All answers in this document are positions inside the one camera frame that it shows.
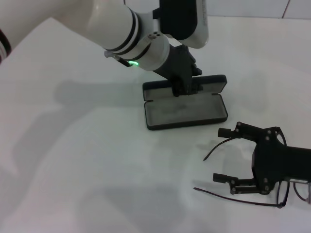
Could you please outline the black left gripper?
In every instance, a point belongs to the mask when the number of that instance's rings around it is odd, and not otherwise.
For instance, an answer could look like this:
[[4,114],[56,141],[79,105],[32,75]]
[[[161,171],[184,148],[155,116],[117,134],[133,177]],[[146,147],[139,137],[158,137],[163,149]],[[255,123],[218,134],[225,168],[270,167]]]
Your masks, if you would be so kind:
[[170,45],[166,61],[154,72],[172,81],[172,92],[175,97],[197,94],[202,89],[200,81],[202,70],[197,67],[188,46]]

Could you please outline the black glasses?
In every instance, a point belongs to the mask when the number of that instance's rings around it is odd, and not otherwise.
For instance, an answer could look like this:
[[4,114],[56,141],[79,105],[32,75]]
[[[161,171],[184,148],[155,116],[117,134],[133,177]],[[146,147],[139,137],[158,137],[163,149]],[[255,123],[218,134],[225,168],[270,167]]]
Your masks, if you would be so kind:
[[[284,136],[284,133],[283,133],[283,132],[282,132],[281,135],[278,135],[277,137],[278,137],[278,139],[279,139],[279,141],[280,141],[281,143],[285,143],[286,145],[288,145],[287,142],[286,142],[286,139],[285,139],[285,136]],[[224,138],[224,141],[225,141],[225,142],[229,142],[229,141],[231,141],[231,140],[234,140],[234,139],[231,139],[231,138]],[[302,184],[308,185],[308,197],[306,198],[306,201],[311,202],[311,182],[305,182],[305,181],[299,181],[299,180],[294,180],[294,179],[292,179],[292,180],[289,180],[289,181],[278,182],[278,183],[276,183],[276,184],[281,185],[283,182],[286,182],[286,184],[287,184],[286,193],[285,193],[285,196],[284,196],[283,201],[278,201],[278,200],[277,200],[275,204],[272,204],[272,203],[267,203],[267,204],[265,204],[265,203],[260,203],[260,202],[250,202],[250,201],[249,201],[248,204],[253,204],[253,205],[257,205],[257,206],[276,207],[276,208],[281,209],[281,208],[283,208],[283,207],[286,205],[286,203],[287,203],[287,198],[288,198],[288,195],[289,195],[290,186],[296,186],[297,183],[302,183]],[[268,195],[268,194],[270,194],[270,192],[265,194],[264,192],[260,192],[260,190],[258,189],[258,193],[257,193],[257,194]]]

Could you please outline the black glasses case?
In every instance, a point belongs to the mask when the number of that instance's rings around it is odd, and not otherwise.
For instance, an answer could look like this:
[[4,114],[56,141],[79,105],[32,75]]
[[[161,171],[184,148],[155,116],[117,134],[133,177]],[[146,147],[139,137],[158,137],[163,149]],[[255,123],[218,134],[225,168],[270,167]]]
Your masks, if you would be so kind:
[[145,121],[148,130],[217,124],[227,121],[228,112],[221,96],[227,84],[225,75],[194,77],[193,95],[175,97],[168,80],[142,85]]

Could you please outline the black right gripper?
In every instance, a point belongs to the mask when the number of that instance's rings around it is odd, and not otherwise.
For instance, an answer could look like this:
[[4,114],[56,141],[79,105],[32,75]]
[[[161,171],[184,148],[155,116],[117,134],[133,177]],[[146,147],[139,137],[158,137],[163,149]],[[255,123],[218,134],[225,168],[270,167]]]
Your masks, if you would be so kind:
[[276,183],[289,180],[311,182],[311,149],[287,146],[281,143],[280,127],[259,128],[238,122],[236,129],[220,128],[218,137],[245,139],[256,143],[252,155],[254,179],[214,173],[213,181],[228,183],[230,193],[256,194],[269,193]]

